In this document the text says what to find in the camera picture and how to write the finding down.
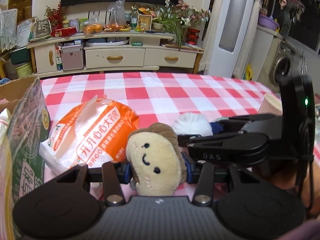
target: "smiling plush toy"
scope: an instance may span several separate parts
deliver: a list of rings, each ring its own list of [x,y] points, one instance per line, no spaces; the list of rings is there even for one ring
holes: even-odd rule
[[[129,135],[126,148],[133,183],[141,196],[172,196],[187,172],[172,128],[155,123]]]

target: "tv stand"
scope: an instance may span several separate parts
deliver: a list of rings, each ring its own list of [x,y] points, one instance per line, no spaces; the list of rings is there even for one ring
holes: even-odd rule
[[[84,69],[57,70],[54,56],[56,43],[108,37],[127,37],[129,38],[129,44],[103,47],[86,46],[84,47],[86,59],[86,67]],[[185,49],[179,50],[160,46],[161,39],[172,41],[174,37],[171,33],[139,33],[135,31],[96,33],[92,35],[77,33],[70,37],[48,38],[44,41],[29,43],[26,47],[31,49],[33,70],[39,77],[96,71],[157,71],[160,66],[192,69],[192,73],[196,74],[203,50],[191,47],[184,47]],[[143,46],[132,46],[132,42],[142,42]]]

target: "plush toy face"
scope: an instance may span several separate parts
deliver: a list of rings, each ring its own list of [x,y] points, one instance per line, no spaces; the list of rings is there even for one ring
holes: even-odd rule
[[[139,195],[172,196],[181,181],[181,167],[170,141],[156,133],[140,132],[128,140],[126,154],[138,176]]]

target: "washing machine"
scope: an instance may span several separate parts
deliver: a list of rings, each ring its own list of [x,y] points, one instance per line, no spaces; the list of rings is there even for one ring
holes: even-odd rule
[[[283,40],[279,43],[278,52],[275,55],[271,66],[266,60],[257,81],[278,93],[280,79],[291,73],[295,50]]]

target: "cabinet leg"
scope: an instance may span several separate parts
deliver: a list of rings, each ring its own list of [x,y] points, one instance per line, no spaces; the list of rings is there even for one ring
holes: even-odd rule
[[[2,60],[0,60],[0,77],[1,77],[1,79],[6,78],[4,70],[3,70],[3,61]]]
[[[202,58],[203,54],[198,53],[196,56],[195,64],[193,65],[193,73],[197,74],[199,69],[200,60]]]
[[[30,49],[31,52],[31,62],[32,62],[32,68],[33,68],[33,73],[37,73],[37,66],[36,66],[36,55],[35,55],[35,48]]]

